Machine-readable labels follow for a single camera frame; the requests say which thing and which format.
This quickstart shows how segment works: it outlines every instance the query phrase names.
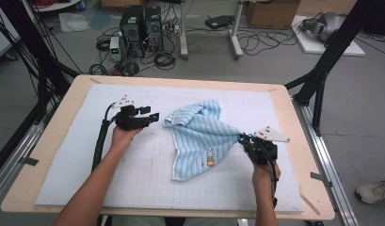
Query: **wooden table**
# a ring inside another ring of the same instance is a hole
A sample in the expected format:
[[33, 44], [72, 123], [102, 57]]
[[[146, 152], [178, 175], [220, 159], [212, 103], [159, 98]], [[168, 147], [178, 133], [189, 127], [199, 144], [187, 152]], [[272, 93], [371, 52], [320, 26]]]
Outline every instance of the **wooden table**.
[[[191, 89], [227, 89], [267, 92], [272, 99], [282, 132], [294, 142], [286, 144], [292, 168], [297, 179], [305, 211], [297, 215], [277, 214], [277, 218], [333, 219], [335, 214], [328, 193], [321, 181], [311, 178], [311, 172], [319, 173], [309, 144], [303, 133], [297, 113], [286, 88], [282, 85], [248, 84], [215, 81], [195, 81], [156, 78], [109, 77], [80, 75], [60, 104], [56, 114], [46, 127], [30, 157], [40, 162], [35, 166], [24, 165], [22, 171], [2, 202], [6, 212], [58, 213], [60, 206], [35, 205], [34, 201], [46, 177], [56, 151], [59, 149], [79, 107], [93, 84], [115, 84], [144, 87], [171, 87]], [[103, 214], [144, 215], [208, 218], [255, 218], [254, 212], [199, 211], [168, 209], [104, 208]]]

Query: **blue striped towel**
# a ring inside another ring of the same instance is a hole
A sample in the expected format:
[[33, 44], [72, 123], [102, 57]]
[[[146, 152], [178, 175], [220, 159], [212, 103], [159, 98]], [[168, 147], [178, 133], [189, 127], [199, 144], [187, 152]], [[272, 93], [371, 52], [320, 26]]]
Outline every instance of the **blue striped towel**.
[[239, 130], [219, 121], [218, 101], [183, 106], [165, 118], [177, 150], [172, 180], [188, 181], [218, 164], [239, 139]]

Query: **floor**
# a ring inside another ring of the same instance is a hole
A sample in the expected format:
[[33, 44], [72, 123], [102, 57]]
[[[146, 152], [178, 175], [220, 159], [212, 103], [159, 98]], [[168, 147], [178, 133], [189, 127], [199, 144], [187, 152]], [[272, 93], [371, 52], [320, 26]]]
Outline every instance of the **floor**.
[[[97, 62], [96, 38], [106, 29], [118, 26], [120, 20], [107, 18], [99, 10], [86, 10], [81, 14], [89, 22], [96, 22], [97, 18], [104, 20], [90, 30], [59, 32], [56, 37], [78, 67], [87, 72], [89, 66]], [[53, 14], [47, 15], [47, 18], [51, 22], [57, 21], [57, 16]], [[193, 18], [187, 20], [187, 24], [204, 27], [205, 19]], [[385, 42], [364, 41], [385, 52]], [[359, 202], [354, 196], [356, 186], [385, 180], [385, 54], [360, 40], [356, 40], [356, 43], [365, 52], [365, 57], [343, 56], [331, 71], [324, 96], [321, 132], [359, 224], [385, 225], [385, 201], [369, 205]], [[55, 46], [60, 61], [74, 68], [64, 51], [57, 44]], [[188, 32], [188, 47], [189, 59], [182, 60], [177, 45], [174, 69], [159, 72], [148, 69], [138, 76], [286, 84], [308, 73], [321, 57], [303, 54], [296, 44], [281, 45], [256, 56], [244, 55], [239, 60], [234, 60], [225, 32]], [[290, 94], [297, 92], [298, 88], [290, 90]], [[22, 61], [1, 59], [0, 150], [36, 101], [32, 83]], [[55, 215], [10, 214], [0, 210], [0, 225], [51, 224], [54, 218]], [[324, 223], [343, 224], [339, 217]], [[280, 220], [280, 225], [306, 223], [300, 220]]]

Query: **cloth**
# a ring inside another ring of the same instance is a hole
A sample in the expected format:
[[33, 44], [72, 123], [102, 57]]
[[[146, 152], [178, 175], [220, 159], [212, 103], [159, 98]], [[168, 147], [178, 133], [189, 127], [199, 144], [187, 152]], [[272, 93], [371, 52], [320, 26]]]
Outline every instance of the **cloth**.
[[86, 17], [74, 13], [59, 13], [62, 32], [85, 31], [89, 29]]
[[177, 151], [172, 180], [188, 181], [210, 170], [237, 142], [240, 131], [219, 121], [220, 113], [218, 101], [209, 100], [183, 106], [165, 118]]

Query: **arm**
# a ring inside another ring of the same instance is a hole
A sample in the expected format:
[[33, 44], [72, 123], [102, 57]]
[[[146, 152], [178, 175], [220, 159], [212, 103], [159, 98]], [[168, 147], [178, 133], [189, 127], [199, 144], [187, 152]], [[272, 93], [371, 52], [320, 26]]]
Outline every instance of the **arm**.
[[[256, 226], [278, 225], [272, 204], [272, 182], [271, 175], [268, 172], [269, 166], [258, 166], [254, 164], [252, 182], [254, 193], [256, 194]], [[277, 178], [280, 178], [281, 171], [275, 162], [275, 172]]]
[[94, 225], [117, 165], [133, 137], [140, 131], [123, 131], [117, 126], [114, 128], [109, 152], [72, 196], [56, 218], [54, 225]]

